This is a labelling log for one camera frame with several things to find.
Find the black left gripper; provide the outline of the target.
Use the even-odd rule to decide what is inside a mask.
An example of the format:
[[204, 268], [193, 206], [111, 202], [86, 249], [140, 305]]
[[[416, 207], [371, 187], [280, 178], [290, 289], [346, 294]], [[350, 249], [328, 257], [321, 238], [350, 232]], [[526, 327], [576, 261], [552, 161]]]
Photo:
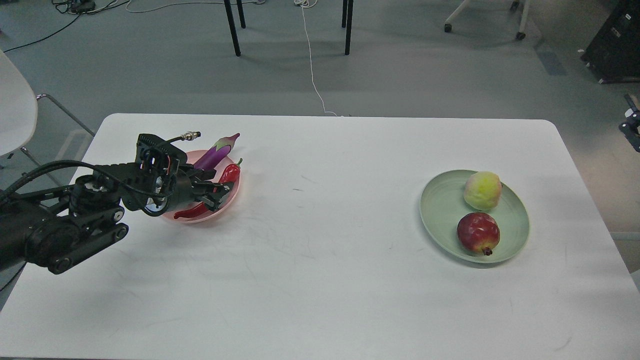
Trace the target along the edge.
[[215, 169], [178, 167], [176, 175], [171, 178], [169, 189], [164, 191], [167, 194], [171, 192], [170, 196], [155, 199], [155, 212], [176, 212], [194, 200], [203, 204], [207, 210], [216, 212], [227, 201], [236, 185], [235, 182], [215, 183], [212, 179], [216, 175]]

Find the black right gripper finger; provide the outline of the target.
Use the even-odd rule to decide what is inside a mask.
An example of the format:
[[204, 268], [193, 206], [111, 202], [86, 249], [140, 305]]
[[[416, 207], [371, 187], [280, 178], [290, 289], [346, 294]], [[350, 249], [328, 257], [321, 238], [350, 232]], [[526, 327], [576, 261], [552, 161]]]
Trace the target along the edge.
[[638, 101], [631, 94], [624, 94], [624, 100], [629, 107], [625, 112], [625, 121], [620, 123], [618, 129], [624, 135], [626, 141], [632, 146], [633, 150], [640, 152], [640, 110]]

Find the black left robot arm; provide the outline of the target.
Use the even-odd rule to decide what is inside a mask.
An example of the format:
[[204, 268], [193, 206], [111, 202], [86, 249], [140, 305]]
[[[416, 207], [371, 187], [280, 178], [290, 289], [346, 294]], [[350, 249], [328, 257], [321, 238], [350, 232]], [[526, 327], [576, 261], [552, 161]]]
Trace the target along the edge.
[[35, 264], [57, 275], [122, 240], [125, 211], [194, 219], [219, 212], [233, 198], [240, 167], [218, 173], [240, 136], [222, 137], [194, 164], [177, 141], [141, 133], [135, 160], [111, 165], [53, 161], [1, 192], [0, 264]]

